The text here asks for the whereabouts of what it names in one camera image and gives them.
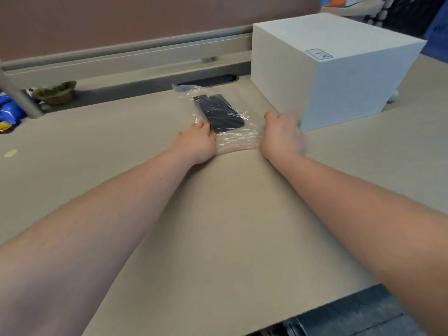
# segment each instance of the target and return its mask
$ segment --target person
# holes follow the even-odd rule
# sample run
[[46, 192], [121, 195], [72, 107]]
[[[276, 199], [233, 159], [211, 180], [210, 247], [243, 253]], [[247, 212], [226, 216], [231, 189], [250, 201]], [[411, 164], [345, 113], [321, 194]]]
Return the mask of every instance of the person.
[[[268, 112], [264, 157], [433, 335], [448, 334], [448, 218], [303, 155], [292, 116]], [[195, 164], [203, 122], [153, 159], [73, 199], [0, 247], [0, 334], [81, 335], [115, 277]]]

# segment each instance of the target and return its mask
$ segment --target person's left hand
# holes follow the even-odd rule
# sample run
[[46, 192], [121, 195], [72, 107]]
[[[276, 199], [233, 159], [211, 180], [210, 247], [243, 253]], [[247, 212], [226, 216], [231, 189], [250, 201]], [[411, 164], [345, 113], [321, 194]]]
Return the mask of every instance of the person's left hand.
[[172, 148], [187, 153], [194, 164], [204, 163], [216, 153], [216, 134], [209, 134], [209, 123], [193, 123], [191, 129], [177, 134]]

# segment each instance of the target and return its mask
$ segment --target brown pot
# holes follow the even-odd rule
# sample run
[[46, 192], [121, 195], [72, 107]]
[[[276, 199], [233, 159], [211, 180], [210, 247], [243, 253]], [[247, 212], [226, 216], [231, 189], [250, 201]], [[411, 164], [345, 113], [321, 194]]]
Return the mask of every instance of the brown pot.
[[33, 92], [32, 97], [38, 100], [42, 100], [44, 103], [51, 107], [65, 105], [76, 99], [75, 86], [76, 81], [70, 81], [69, 88], [63, 90], [62, 92], [49, 96], [40, 96], [36, 94], [36, 92]]

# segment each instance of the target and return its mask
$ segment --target forearm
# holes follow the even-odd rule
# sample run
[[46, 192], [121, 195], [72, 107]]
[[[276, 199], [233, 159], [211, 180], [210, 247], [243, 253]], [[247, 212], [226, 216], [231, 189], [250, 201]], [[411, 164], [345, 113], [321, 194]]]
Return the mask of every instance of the forearm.
[[448, 220], [297, 154], [273, 165], [350, 253], [435, 333], [448, 328]]
[[[1, 322], [7, 320], [11, 328], [32, 325], [26, 319], [33, 314], [20, 318], [35, 304], [47, 312], [46, 321], [35, 321], [42, 333], [81, 334], [192, 165], [188, 156], [170, 149], [72, 200], [0, 247]], [[38, 311], [35, 318], [42, 318]]]

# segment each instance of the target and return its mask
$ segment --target brown wall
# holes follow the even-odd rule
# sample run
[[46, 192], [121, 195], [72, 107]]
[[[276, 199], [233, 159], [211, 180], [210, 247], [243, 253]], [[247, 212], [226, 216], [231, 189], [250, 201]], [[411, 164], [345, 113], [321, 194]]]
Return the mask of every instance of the brown wall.
[[0, 59], [237, 27], [318, 10], [319, 0], [0, 0]]

